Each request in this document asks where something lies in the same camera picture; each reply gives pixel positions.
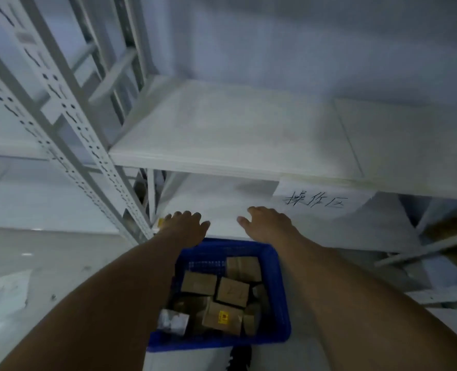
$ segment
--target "forearm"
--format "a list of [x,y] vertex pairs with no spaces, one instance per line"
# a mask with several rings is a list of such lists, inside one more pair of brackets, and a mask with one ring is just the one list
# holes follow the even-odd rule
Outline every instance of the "forearm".
[[140,370],[182,241],[154,237],[65,297],[1,363],[7,370]]
[[409,297],[302,236],[274,246],[316,316],[334,370],[457,368],[457,336]]

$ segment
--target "hand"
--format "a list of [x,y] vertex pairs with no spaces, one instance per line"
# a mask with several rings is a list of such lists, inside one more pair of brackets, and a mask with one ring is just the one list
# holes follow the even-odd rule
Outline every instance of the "hand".
[[246,234],[256,242],[275,244],[288,237],[300,235],[292,221],[273,208],[249,207],[252,221],[243,216],[237,218],[237,222],[244,228]]
[[203,240],[210,227],[209,221],[199,224],[200,220],[199,212],[194,215],[189,211],[183,214],[177,211],[173,216],[168,214],[156,236],[175,237],[178,242],[184,243],[184,247],[194,247]]

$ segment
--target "person's left hand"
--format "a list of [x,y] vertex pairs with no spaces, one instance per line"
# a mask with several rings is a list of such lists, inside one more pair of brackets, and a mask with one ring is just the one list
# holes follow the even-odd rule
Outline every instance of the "person's left hand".
[[189,211],[181,214],[179,211],[174,215],[166,215],[157,237],[174,237],[177,241],[184,243],[185,247],[194,247],[199,244],[206,236],[210,227],[210,222],[201,221],[201,214],[196,212],[194,215]]

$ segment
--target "person's left arm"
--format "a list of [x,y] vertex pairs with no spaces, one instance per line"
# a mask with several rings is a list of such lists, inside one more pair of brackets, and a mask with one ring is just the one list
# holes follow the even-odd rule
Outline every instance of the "person's left arm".
[[151,240],[102,268],[66,296],[0,364],[35,369],[141,370],[182,249],[205,237],[201,215],[168,215]]

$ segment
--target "person's right arm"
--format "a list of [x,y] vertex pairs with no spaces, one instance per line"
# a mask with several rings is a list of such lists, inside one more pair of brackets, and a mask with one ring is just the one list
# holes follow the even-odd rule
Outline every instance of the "person's right arm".
[[425,308],[303,237],[287,216],[265,207],[248,212],[252,221],[238,223],[287,265],[334,371],[457,370],[457,335]]

